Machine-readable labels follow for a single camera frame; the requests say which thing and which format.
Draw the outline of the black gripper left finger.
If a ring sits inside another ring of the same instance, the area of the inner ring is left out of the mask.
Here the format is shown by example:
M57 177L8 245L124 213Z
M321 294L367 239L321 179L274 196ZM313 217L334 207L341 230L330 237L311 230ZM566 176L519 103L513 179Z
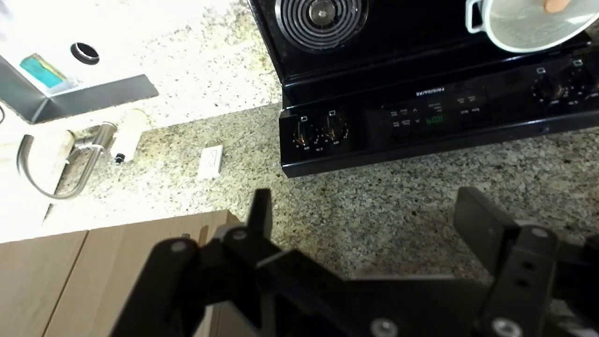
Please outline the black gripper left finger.
M221 303L259 337L401 337L373 282L343 280L298 251L281 251L272 226L272 192L259 189L248 221L210 243L156 243L111 337L193 337L206 309Z

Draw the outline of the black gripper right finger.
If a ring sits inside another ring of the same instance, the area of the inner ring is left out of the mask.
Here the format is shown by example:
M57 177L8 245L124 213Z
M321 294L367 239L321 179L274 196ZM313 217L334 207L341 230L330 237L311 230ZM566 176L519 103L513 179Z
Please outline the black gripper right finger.
M519 224L476 187L461 187L455 230L493 275L478 329L493 337L579 337L599 325L599 264L592 239L575 245Z

